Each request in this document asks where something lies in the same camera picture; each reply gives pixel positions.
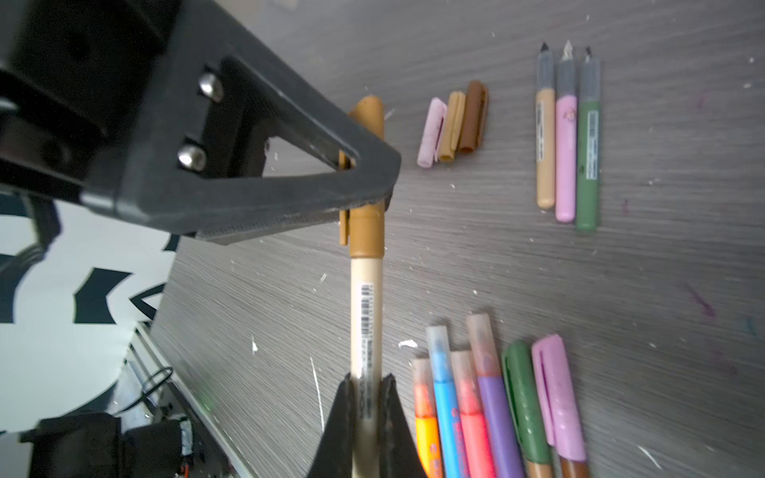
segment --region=purple marker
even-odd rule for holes
[[[523,462],[510,417],[505,382],[500,360],[496,355],[489,316],[467,316],[467,330],[470,333],[470,348],[473,349],[473,361],[478,374],[483,413],[489,425],[489,443],[496,478],[524,478]]]

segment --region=metal screw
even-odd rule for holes
[[[202,171],[207,164],[207,154],[199,146],[183,145],[178,150],[178,160],[186,169]]]
[[[199,90],[216,103],[223,99],[223,84],[212,73],[205,73],[199,77]]]

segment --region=barcode label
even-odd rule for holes
[[[598,131],[598,111],[587,113],[587,179],[597,180],[597,148],[600,139]]]
[[[375,285],[362,283],[359,288],[361,326],[361,376],[359,377],[359,415],[372,417],[372,380],[374,370]]]
[[[536,162],[545,159],[545,104],[536,103]]]

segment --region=gray wood grain surface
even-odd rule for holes
[[[392,113],[403,166],[387,214],[383,369],[410,420],[425,327],[446,323],[464,346],[465,315],[489,311],[498,346],[564,337],[593,476],[765,473],[765,3],[225,6],[341,108],[374,93]],[[592,236],[534,199],[536,51],[567,39],[604,65]],[[484,147],[420,169],[430,98],[474,78],[490,89]],[[266,172],[305,164],[274,141]],[[153,336],[262,477],[311,462],[312,362],[325,415],[350,365],[349,270],[334,224],[181,242]],[[419,348],[399,349],[409,339]]]

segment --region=blue marker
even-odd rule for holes
[[[470,478],[457,389],[454,387],[454,376],[451,373],[451,353],[446,327],[428,327],[428,346],[446,478]]]

